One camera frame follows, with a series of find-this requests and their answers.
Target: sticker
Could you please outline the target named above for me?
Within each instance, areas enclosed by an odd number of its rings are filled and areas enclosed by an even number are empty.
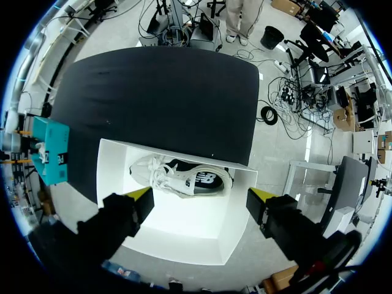
[[[49,163],[49,151],[45,151],[45,163]]]
[[[57,155],[57,161],[59,165],[68,163],[68,153],[60,153]]]

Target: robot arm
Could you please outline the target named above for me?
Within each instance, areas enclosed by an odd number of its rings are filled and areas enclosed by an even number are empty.
[[[296,209],[294,199],[288,195],[272,196],[251,188],[246,207],[265,237],[273,238],[286,257],[299,266],[290,287],[281,292],[318,293],[332,286],[337,281],[337,272],[358,249],[360,234],[336,232],[325,239],[321,228]],[[150,187],[127,195],[111,194],[95,216],[78,223],[78,234],[57,222],[37,227],[29,239],[48,271],[66,281],[84,284],[84,288],[107,287],[111,291],[126,283],[129,289],[131,282],[117,279],[100,265],[117,251],[127,236],[137,234],[153,208]]]

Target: shoelace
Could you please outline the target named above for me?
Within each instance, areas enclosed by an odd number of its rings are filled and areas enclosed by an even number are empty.
[[[151,170],[151,174],[149,176],[149,185],[153,189],[160,189],[168,192],[168,190],[172,190],[172,188],[167,186],[167,174],[171,173],[174,175],[176,167],[171,168],[167,164],[163,164],[162,159],[163,156],[159,159],[153,157],[152,161],[149,163],[148,169]]]

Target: power strip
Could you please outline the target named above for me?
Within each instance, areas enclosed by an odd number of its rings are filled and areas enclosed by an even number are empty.
[[[278,60],[274,61],[275,66],[285,75],[288,74],[288,69]]]

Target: shoe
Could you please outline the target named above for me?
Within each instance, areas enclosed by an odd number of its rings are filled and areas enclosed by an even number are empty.
[[[241,44],[242,46],[247,46],[248,40],[247,40],[247,39],[239,38],[239,42],[240,42],[240,44]]]
[[[181,198],[228,196],[233,186],[223,168],[167,156],[143,157],[131,165],[129,173],[142,186],[172,192]]]
[[[226,41],[227,41],[228,43],[233,43],[233,42],[235,41],[236,38],[237,38],[237,36],[230,36],[230,35],[227,35],[227,36],[226,36]]]

